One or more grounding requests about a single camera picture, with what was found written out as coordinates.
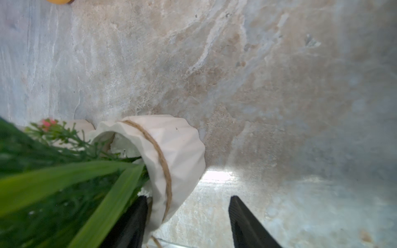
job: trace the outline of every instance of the green leaf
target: green leaf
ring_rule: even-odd
[[[101,204],[70,242],[69,248],[96,248],[123,212],[135,190],[144,165],[126,169],[105,196]]]
[[[75,183],[132,167],[117,161],[90,161],[47,167],[0,179],[0,217]]]

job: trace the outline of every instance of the artificial plant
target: artificial plant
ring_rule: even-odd
[[[0,247],[98,247],[148,181],[132,163],[140,157],[108,153],[65,125],[22,132],[0,118]]]

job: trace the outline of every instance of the pink flower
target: pink flower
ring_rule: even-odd
[[[44,120],[44,119],[41,121],[41,123],[43,123],[43,125],[46,126],[46,127],[51,126],[51,124],[48,121]]]

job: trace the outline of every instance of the twine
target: twine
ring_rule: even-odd
[[[152,236],[152,240],[156,244],[157,248],[162,248],[160,242],[155,237]]]
[[[166,178],[167,202],[166,202],[166,210],[164,212],[164,217],[163,217],[163,221],[162,221],[162,222],[164,222],[164,220],[167,216],[167,213],[170,209],[171,200],[172,200],[172,190],[171,190],[171,182],[172,181],[171,181],[170,169],[168,168],[166,158],[164,157],[163,151],[160,149],[160,146],[157,144],[157,142],[154,140],[154,138],[141,125],[139,125],[133,121],[130,121],[130,120],[122,121],[122,123],[127,124],[131,127],[138,129],[139,131],[141,131],[141,133],[143,134],[145,139],[147,139],[148,141],[150,141],[150,143],[153,144],[155,150],[158,153],[158,160],[160,162],[161,168],[163,168],[164,177]]]

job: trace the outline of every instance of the marble surface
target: marble surface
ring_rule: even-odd
[[[284,247],[396,247],[396,45],[394,0],[2,0],[0,115],[186,118],[163,240],[232,247],[236,194]]]

